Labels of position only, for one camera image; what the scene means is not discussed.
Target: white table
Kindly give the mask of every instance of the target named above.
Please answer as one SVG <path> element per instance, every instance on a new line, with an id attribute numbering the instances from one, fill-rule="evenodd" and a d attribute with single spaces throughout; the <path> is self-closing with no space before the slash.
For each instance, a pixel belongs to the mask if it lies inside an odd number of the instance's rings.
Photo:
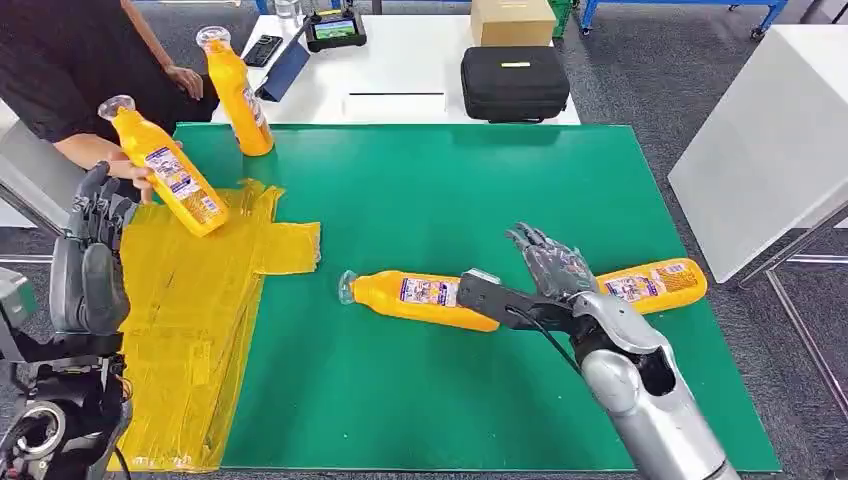
<path id="1" fill-rule="evenodd" d="M 459 65 L 472 46 L 467 15 L 364 15 L 368 43 L 313 54 L 282 101 L 262 104 L 270 123 L 476 123 L 465 114 Z M 261 35 L 292 38 L 293 22 L 262 15 L 244 52 Z M 277 54 L 264 68 L 249 68 L 255 89 L 265 78 Z M 351 93 L 400 94 L 443 92 L 440 105 L 421 95 L 357 96 Z M 213 122 L 229 123 L 218 108 Z M 580 124 L 574 102 L 546 123 Z"/>
<path id="2" fill-rule="evenodd" d="M 776 25 L 668 175 L 719 283 L 848 200 L 848 26 Z"/>

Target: floor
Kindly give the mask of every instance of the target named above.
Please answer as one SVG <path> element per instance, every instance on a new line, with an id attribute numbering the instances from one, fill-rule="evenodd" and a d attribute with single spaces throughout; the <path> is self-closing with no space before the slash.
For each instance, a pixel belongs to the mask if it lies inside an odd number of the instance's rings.
<path id="1" fill-rule="evenodd" d="M 808 2 L 790 2 L 779 23 L 795 23 Z M 367 12 L 370 3 L 361 8 Z M 233 34 L 233 45 L 243 47 L 254 21 L 253 2 L 241 7 L 162 5 L 139 3 L 171 56 L 180 63 L 204 69 L 194 45 L 194 32 L 203 25 L 221 24 Z M 467 13 L 468 4 L 387 2 L 386 14 Z M 574 18 L 557 47 L 581 119 L 585 123 L 632 125 L 657 184 L 689 252 L 701 265 L 703 257 L 666 179 L 715 103 L 756 47 L 750 29 L 765 14 L 762 7 L 618 6 L 602 5 L 595 30 L 579 33 Z M 792 232 L 782 241 L 789 241 Z M 38 233 L 0 230 L 0 253 L 43 253 L 50 239 Z M 809 253 L 848 251 L 848 232 L 828 235 Z M 20 268 L 35 284 L 40 304 L 46 305 L 48 271 Z M 848 326 L 842 320 L 848 303 L 842 301 L 848 268 L 787 265 L 781 267 L 796 306 L 834 367 L 848 379 Z M 820 380 L 788 318 L 765 279 L 748 290 L 711 285 L 707 294 L 739 366 L 746 386 L 790 479 L 822 478 L 829 467 L 848 465 L 848 423 Z M 34 319 L 33 331 L 46 335 L 44 314 Z M 12 415 L 13 394 L 0 388 L 0 427 Z M 533 474 L 539 478 L 637 478 L 632 474 Z M 186 475 L 134 475 L 134 479 L 182 479 Z M 521 474 L 407 474 L 372 472 L 219 472 L 203 479 L 351 479 L 351 480 L 515 480 Z"/>

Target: green mat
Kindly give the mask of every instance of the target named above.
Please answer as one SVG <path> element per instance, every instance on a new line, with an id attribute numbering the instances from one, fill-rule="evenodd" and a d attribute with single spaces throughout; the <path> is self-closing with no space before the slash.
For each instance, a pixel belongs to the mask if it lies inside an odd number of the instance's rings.
<path id="1" fill-rule="evenodd" d="M 577 245 L 596 273 L 686 256 L 628 127 L 274 127 L 243 158 L 229 126 L 176 137 L 215 186 L 281 185 L 277 220 L 322 223 L 309 275 L 269 277 L 225 467 L 631 470 L 606 415 L 545 339 L 380 316 L 336 296 L 346 269 L 533 283 L 504 230 Z M 706 300 L 654 314 L 743 471 L 780 466 Z"/>

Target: person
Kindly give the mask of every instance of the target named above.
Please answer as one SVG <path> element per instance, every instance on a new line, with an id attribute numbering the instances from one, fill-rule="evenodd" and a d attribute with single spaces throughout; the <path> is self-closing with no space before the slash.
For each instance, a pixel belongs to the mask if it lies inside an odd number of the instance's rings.
<path id="1" fill-rule="evenodd" d="M 109 161 L 119 193 L 147 202 L 150 170 L 129 163 L 97 115 L 119 94 L 170 134 L 180 121 L 208 122 L 218 105 L 209 77 L 174 64 L 132 0 L 0 2 L 0 98 L 80 167 Z"/>

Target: yellow bottle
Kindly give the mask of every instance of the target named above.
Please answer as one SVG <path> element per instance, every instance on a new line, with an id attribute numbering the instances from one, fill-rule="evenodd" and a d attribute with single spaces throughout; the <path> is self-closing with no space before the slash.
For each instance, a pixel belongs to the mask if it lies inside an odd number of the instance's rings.
<path id="1" fill-rule="evenodd" d="M 639 313 L 653 313 L 694 303 L 707 293 L 707 278 L 698 264 L 674 258 L 597 277 L 601 293 L 630 302 Z"/>
<path id="2" fill-rule="evenodd" d="M 153 170 L 147 180 L 191 233 L 202 237 L 227 222 L 227 205 L 171 136 L 136 111 L 131 97 L 112 97 L 97 113 L 112 122 L 130 162 Z"/>
<path id="3" fill-rule="evenodd" d="M 259 100 L 247 83 L 247 65 L 230 47 L 230 32 L 224 27 L 203 27 L 197 44 L 206 52 L 209 77 L 218 92 L 242 153 L 265 155 L 274 147 L 274 137 Z"/>
<path id="4" fill-rule="evenodd" d="M 386 270 L 357 276 L 350 270 L 339 280 L 339 300 L 361 303 L 375 312 L 451 327 L 491 332 L 498 322 L 456 303 L 459 278 Z"/>

